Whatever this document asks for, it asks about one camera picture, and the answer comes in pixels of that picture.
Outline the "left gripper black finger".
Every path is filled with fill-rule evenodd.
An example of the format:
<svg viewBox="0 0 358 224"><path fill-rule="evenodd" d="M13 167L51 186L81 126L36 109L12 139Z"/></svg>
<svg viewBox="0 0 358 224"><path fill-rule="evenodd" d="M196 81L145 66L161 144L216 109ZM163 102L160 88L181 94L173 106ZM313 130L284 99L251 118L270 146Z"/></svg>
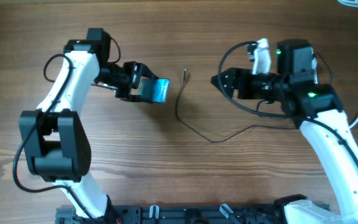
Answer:
<svg viewBox="0 0 358 224"><path fill-rule="evenodd" d="M159 77L156 76L156 74L154 74L151 69L146 66L145 64L141 64L140 65L140 75L142 77L145 77L145 78L148 78L148 79L151 79L151 80L158 80Z"/></svg>
<svg viewBox="0 0 358 224"><path fill-rule="evenodd" d="M121 98L122 101L133 102L133 103L153 103L152 100L142 95L129 94Z"/></svg>

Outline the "blue screen Galaxy smartphone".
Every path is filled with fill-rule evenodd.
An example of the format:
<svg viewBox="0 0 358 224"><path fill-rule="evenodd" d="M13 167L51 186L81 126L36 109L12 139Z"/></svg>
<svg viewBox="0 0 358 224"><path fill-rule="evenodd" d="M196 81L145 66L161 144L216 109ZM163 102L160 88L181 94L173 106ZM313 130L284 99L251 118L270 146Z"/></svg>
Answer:
<svg viewBox="0 0 358 224"><path fill-rule="evenodd" d="M139 95L153 103L165 103L169 87L169 79L143 79L140 83Z"/></svg>

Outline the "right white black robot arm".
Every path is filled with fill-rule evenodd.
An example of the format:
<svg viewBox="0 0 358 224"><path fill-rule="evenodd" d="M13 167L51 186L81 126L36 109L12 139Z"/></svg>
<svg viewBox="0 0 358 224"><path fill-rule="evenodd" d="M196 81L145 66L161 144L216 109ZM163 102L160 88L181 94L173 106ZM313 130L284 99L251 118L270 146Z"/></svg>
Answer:
<svg viewBox="0 0 358 224"><path fill-rule="evenodd" d="M358 146L343 105L328 83L316 82L314 50L307 40L277 44L277 72L270 71L266 39L243 42L252 69L218 68L211 83L234 105L241 100L279 102L282 119L290 119L309 142L334 190L339 214L302 195L275 202L281 223L358 223Z"/></svg>

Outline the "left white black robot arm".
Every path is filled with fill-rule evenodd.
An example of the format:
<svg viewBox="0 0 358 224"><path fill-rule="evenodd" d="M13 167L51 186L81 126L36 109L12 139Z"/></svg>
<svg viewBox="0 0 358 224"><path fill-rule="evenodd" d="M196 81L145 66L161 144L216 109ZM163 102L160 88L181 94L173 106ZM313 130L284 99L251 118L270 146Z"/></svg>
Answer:
<svg viewBox="0 0 358 224"><path fill-rule="evenodd" d="M48 95L19 118L22 142L17 153L25 155L30 173L41 177L48 190L64 192L79 223L122 221L90 172L91 146L80 120L90 88L112 90L122 101L164 103L170 87L170 80L156 76L143 63L110 61L113 43L102 28L90 28L83 40L69 40Z"/></svg>

